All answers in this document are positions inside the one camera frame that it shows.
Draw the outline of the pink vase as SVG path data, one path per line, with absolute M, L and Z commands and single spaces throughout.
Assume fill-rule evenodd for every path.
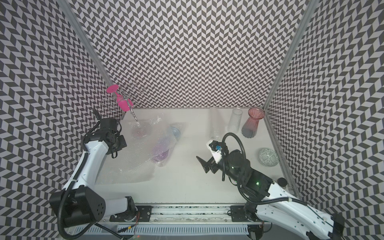
M 263 109 L 253 107 L 248 110 L 249 118 L 242 127 L 242 134 L 246 138 L 253 138 L 256 136 L 259 122 L 265 117 Z

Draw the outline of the clear glass vase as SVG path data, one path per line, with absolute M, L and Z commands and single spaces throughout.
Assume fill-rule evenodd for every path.
M 227 126 L 227 131 L 236 134 L 240 129 L 243 111 L 240 108 L 234 108 Z

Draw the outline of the clear bubble wrap sheet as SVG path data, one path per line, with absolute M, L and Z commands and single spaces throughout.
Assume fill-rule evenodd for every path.
M 105 157 L 99 170 L 97 185 L 133 184 L 151 180 L 155 173 L 151 154 L 143 146 L 129 145 L 116 158 Z

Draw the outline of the blue purple vase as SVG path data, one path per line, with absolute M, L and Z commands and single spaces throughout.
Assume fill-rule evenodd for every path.
M 164 167 L 183 133 L 183 126 L 180 123 L 171 124 L 165 134 L 157 141 L 152 148 L 151 160 L 158 166 Z

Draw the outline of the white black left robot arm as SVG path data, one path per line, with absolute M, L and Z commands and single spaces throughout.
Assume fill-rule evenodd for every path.
M 75 240 L 92 226 L 97 226 L 119 239 L 123 236 L 100 224 L 104 217 L 116 217 L 137 225 L 140 213 L 132 197 L 105 200 L 95 190 L 103 160 L 127 146 L 121 135 L 121 124 L 111 118 L 99 119 L 81 140 L 82 155 L 63 189 L 52 193 L 49 203 L 58 219 L 58 231 L 65 240 Z

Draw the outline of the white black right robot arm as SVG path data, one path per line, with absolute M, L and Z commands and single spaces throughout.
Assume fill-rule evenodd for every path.
M 305 240 L 343 240 L 345 218 L 327 214 L 296 198 L 270 177 L 251 168 L 241 151 L 232 151 L 216 162 L 197 158 L 204 171 L 221 171 L 236 182 L 240 195 L 246 200 L 241 212 L 248 221 L 269 222 Z

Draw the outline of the clear wrapped vase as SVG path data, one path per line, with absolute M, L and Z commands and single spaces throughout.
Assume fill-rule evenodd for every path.
M 216 107 L 209 109 L 209 137 L 211 140 L 222 141 L 225 134 L 223 117 Z

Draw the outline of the pink plastic wine glass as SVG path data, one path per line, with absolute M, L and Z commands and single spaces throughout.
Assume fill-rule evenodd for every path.
M 119 92 L 119 85 L 112 85 L 108 87 L 107 93 L 116 95 L 116 102 L 124 112 L 131 112 L 133 110 L 134 105 L 131 99 Z

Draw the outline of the green patterned bowl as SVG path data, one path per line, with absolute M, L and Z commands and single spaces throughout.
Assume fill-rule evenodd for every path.
M 277 153 L 268 148 L 262 148 L 258 152 L 259 162 L 265 167 L 275 167 L 279 164 Z

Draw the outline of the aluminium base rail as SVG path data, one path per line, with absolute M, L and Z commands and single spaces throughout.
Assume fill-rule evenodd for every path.
M 243 204 L 136 204 L 139 224 L 158 225 L 232 224 L 231 206 Z

